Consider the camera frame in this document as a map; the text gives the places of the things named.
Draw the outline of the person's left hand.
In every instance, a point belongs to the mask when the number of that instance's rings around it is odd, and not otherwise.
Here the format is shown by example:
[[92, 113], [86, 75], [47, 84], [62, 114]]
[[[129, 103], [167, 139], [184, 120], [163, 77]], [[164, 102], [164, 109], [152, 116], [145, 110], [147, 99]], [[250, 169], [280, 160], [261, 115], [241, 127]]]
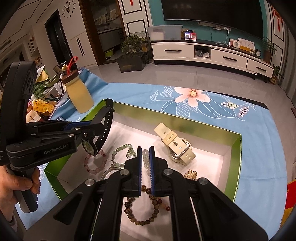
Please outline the person's left hand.
[[40, 193], [40, 170], [36, 167], [31, 178], [9, 174], [6, 166], [1, 166], [1, 212], [8, 222], [13, 221], [13, 212], [17, 199], [14, 191], [30, 190], [34, 194]]

